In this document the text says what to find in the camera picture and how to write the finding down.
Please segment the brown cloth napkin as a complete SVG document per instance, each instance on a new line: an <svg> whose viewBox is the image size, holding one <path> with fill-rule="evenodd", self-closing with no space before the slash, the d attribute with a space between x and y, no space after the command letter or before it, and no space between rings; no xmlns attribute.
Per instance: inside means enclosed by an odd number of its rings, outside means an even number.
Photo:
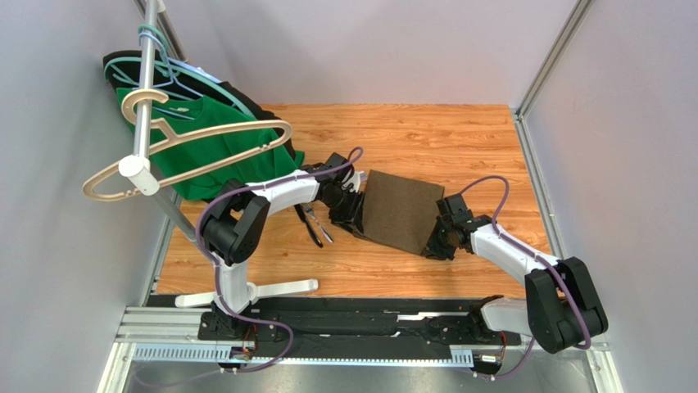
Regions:
<svg viewBox="0 0 698 393"><path fill-rule="evenodd" d="M422 256L436 225L437 201L445 188L382 171L369 172L359 236L379 245Z"/></svg>

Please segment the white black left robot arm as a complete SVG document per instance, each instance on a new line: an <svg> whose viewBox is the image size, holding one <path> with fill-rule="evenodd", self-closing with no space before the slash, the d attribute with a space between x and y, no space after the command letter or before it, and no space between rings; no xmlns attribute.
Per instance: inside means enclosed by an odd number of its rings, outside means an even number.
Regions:
<svg viewBox="0 0 698 393"><path fill-rule="evenodd" d="M358 176L354 163L362 148L348 157L333 154L324 164L297 169L262 183L232 182L200 214L195 226L196 244L215 272L213 303L232 318L258 300L316 291L315 278L258 286L248 280L248 262L256 251L267 219L281 210L322 201L340 206L357 186L347 183Z"/></svg>

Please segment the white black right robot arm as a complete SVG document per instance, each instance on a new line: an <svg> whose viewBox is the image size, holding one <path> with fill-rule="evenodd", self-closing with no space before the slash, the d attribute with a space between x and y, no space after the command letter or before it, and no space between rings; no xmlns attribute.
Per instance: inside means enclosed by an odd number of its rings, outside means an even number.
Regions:
<svg viewBox="0 0 698 393"><path fill-rule="evenodd" d="M551 354L582 347L608 331L605 309L582 260L539 251L491 217L474 215L459 194L436 205L436 223L424 251L427 258L453 260L463 249L496 264L525 290L523 300L484 300L475 313L486 329L530 336Z"/></svg>

